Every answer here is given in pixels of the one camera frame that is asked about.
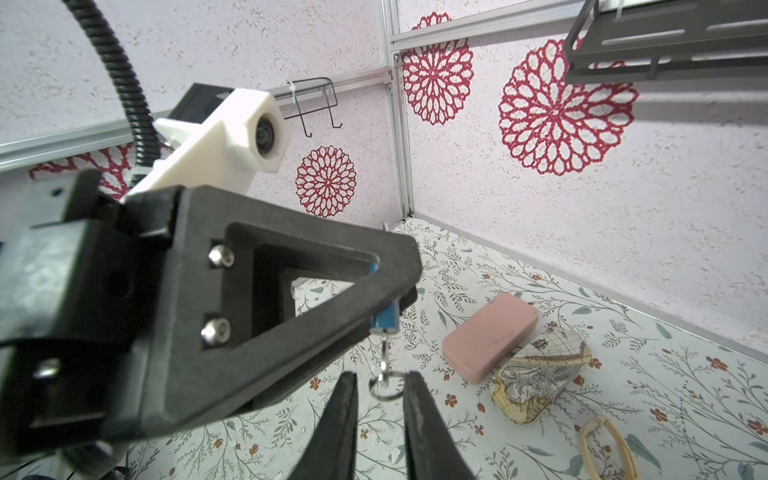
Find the red circular floral decal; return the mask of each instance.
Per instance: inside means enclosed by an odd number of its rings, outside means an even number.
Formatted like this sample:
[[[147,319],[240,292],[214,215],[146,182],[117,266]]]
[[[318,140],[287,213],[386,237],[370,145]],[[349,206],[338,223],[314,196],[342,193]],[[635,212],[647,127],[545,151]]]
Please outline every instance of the red circular floral decal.
[[[168,153],[165,147],[161,151],[163,157]],[[37,180],[82,168],[95,168],[101,172],[101,191],[120,200],[130,190],[131,168],[135,163],[136,149],[131,142],[40,164],[30,169],[28,174],[32,180]]]
[[[310,214],[333,217],[355,194],[355,165],[341,148],[312,150],[296,171],[296,194]]]
[[[433,12],[413,28],[450,20]],[[445,41],[408,50],[402,55],[402,80],[414,113],[430,124],[444,124],[464,108],[472,79],[472,51],[467,40]]]
[[[570,85],[564,41],[550,40],[512,71],[498,106],[502,141],[540,174],[582,171],[621,143],[632,123],[632,84]]]

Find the pink rectangular object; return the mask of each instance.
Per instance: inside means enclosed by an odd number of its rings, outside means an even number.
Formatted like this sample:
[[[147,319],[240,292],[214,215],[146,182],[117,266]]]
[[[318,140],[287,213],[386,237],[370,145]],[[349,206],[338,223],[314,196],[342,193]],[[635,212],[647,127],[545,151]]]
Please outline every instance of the pink rectangular object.
[[[537,321],[534,306],[502,293],[448,334],[442,341],[442,355],[467,382],[480,383]]]

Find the blue object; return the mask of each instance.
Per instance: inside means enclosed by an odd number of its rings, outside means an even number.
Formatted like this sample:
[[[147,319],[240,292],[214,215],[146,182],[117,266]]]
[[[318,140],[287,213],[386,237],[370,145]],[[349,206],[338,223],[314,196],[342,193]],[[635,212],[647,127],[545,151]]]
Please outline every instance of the blue object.
[[[379,265],[371,263],[371,273],[376,272]],[[397,333],[400,331],[400,302],[395,300],[381,312],[371,318],[371,333]]]

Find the floral tablecloth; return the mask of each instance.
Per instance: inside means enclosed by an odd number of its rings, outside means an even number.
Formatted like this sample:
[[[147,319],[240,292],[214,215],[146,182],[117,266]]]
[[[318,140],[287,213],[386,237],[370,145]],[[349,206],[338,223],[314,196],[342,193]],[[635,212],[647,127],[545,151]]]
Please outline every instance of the floral tablecloth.
[[[641,478],[768,478],[768,366],[433,226],[408,219],[396,231],[419,242],[419,298],[392,338],[395,369],[424,375],[445,424],[477,478],[588,478],[578,430],[610,416]],[[342,291],[311,280],[296,291],[303,312]],[[593,358],[530,425],[507,420],[490,376],[468,385],[445,362],[442,339],[501,292],[535,305],[550,325],[587,341]],[[357,478],[405,478],[402,404],[370,396],[379,341],[355,345],[279,405],[142,442],[132,478],[287,478],[345,370],[357,372]],[[602,478],[623,478],[604,435],[589,450]]]

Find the hex bolt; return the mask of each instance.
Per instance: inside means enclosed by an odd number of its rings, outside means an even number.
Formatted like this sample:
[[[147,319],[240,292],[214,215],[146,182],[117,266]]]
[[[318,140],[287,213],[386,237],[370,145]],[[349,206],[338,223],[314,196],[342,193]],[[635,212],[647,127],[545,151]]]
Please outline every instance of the hex bolt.
[[[225,318],[210,319],[200,331],[200,336],[208,346],[222,345],[232,336],[232,325]]]
[[[58,374],[61,370],[61,360],[52,358],[45,359],[38,364],[38,369],[35,370],[35,378],[38,380],[51,379]]]
[[[208,260],[216,268],[230,268],[235,264],[235,253],[229,247],[218,244],[208,252]]]

